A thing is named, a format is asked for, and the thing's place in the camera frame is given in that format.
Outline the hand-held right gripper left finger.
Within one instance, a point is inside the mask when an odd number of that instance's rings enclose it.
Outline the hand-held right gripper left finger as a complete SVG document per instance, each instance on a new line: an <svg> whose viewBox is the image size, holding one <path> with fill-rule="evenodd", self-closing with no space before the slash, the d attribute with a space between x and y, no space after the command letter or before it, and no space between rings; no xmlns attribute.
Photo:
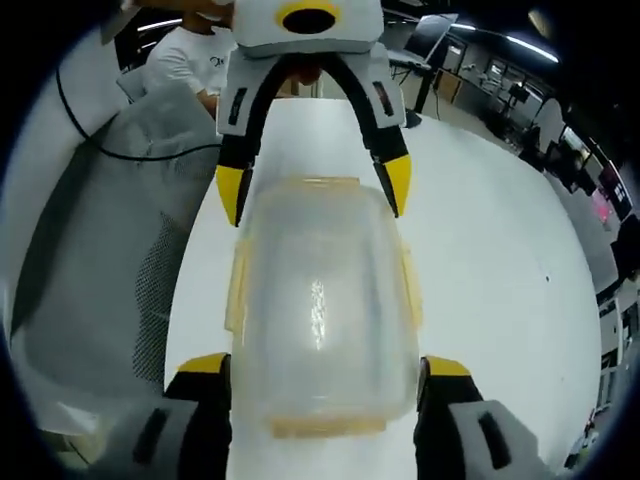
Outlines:
<svg viewBox="0 0 640 480"><path fill-rule="evenodd" d="M117 418L97 460L99 479L224 479L232 439L231 355L182 364L159 398Z"/></svg>

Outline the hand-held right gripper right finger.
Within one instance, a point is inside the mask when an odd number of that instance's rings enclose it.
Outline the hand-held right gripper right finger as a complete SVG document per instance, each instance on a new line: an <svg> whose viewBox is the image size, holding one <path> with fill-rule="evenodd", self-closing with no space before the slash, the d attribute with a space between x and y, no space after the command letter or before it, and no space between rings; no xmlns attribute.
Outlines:
<svg viewBox="0 0 640 480"><path fill-rule="evenodd" d="M420 361L413 434L419 479L546 479L536 436L502 403L482 397L460 362Z"/></svg>

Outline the person's left hand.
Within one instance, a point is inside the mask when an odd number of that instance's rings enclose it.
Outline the person's left hand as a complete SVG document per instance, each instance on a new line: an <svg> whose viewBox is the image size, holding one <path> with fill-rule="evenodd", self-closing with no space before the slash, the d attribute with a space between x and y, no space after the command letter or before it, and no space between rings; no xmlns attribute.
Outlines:
<svg viewBox="0 0 640 480"><path fill-rule="evenodd" d="M322 68L314 63L299 63L292 66L287 73L287 80L281 89L285 96L299 96L300 86L311 86L322 74Z"/></svg>

